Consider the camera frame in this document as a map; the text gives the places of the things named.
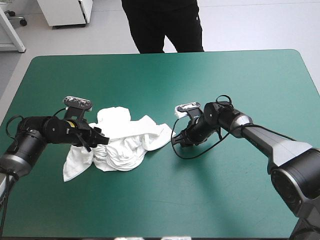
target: green table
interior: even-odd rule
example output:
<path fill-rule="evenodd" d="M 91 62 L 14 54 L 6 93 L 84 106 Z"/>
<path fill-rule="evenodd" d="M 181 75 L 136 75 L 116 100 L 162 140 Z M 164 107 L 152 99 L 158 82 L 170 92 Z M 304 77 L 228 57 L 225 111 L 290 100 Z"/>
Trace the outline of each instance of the green table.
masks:
<path fill-rule="evenodd" d="M 93 102 L 88 122 L 102 108 L 123 106 L 133 120 L 147 114 L 172 126 L 176 105 L 204 106 L 221 94 L 256 124 L 320 146 L 320 99 L 301 56 L 263 50 L 36 57 L 1 125 L 0 151 L 11 143 L 9 117 L 52 115 L 68 95 Z M 102 172 L 93 165 L 64 183 L 69 148 L 48 145 L 16 184 L 4 236 L 280 238 L 297 222 L 273 189 L 267 158 L 244 139 L 230 136 L 193 160 L 178 158 L 168 144 L 148 152 L 132 171 Z"/>

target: white cloth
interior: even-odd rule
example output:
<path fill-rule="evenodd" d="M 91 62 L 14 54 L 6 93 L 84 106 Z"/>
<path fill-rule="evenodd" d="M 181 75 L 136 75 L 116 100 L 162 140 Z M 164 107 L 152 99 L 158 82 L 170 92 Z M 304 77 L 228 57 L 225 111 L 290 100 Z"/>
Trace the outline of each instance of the white cloth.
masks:
<path fill-rule="evenodd" d="M 97 121 L 89 125 L 100 128 L 110 138 L 108 145 L 98 144 L 91 152 L 72 145 L 63 166 L 65 182 L 83 173 L 92 163 L 104 172 L 130 171 L 141 164 L 147 151 L 163 147 L 171 138 L 172 130 L 167 124 L 157 125 L 147 115 L 131 121 L 129 110 L 120 106 L 100 110 Z"/>

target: white floor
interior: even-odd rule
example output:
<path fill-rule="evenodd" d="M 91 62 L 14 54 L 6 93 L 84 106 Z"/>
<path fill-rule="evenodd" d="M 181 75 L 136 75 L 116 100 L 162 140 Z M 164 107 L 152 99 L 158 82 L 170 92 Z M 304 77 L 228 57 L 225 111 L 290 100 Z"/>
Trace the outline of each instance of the white floor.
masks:
<path fill-rule="evenodd" d="M 198 4 L 205 51 L 295 49 L 320 90 L 320 0 L 198 0 Z M 0 123 L 34 57 L 138 53 L 121 0 L 94 0 L 85 28 L 52 29 L 36 0 L 15 0 L 10 9 L 28 21 L 25 27 L 13 24 L 27 51 L 18 62 L 0 52 L 0 63 L 7 62 L 0 65 L 0 87 L 6 86 L 0 91 Z M 168 40 L 164 50 L 175 52 Z"/>

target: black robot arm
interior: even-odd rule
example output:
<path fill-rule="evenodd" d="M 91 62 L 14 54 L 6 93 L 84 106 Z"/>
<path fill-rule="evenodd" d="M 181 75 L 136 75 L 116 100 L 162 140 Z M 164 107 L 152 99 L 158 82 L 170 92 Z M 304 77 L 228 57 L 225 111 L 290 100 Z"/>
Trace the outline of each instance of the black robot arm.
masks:
<path fill-rule="evenodd" d="M 68 96 L 63 103 L 67 105 L 63 119 L 56 116 L 20 116 L 22 120 L 14 141 L 0 158 L 0 208 L 14 183 L 29 174 L 47 144 L 84 146 L 88 152 L 98 144 L 108 144 L 109 138 L 103 136 L 101 129 L 91 128 L 84 119 L 85 112 L 92 109 L 89 100 Z"/>
<path fill-rule="evenodd" d="M 299 218 L 290 239 L 319 240 L 320 151 L 308 143 L 253 124 L 251 117 L 235 109 L 228 99 L 207 103 L 203 113 L 199 104 L 198 110 L 176 107 L 176 111 L 187 113 L 190 121 L 186 129 L 172 138 L 172 146 L 198 145 L 220 128 L 236 138 L 245 138 L 268 157 L 267 172 L 274 188 Z"/>

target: white cabinet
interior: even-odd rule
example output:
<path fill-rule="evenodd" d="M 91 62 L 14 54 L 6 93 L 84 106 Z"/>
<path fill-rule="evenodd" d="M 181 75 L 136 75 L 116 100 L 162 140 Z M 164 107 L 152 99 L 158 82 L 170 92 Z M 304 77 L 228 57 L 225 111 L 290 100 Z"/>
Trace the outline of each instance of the white cabinet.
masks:
<path fill-rule="evenodd" d="M 49 26 L 90 22 L 93 0 L 37 0 Z"/>

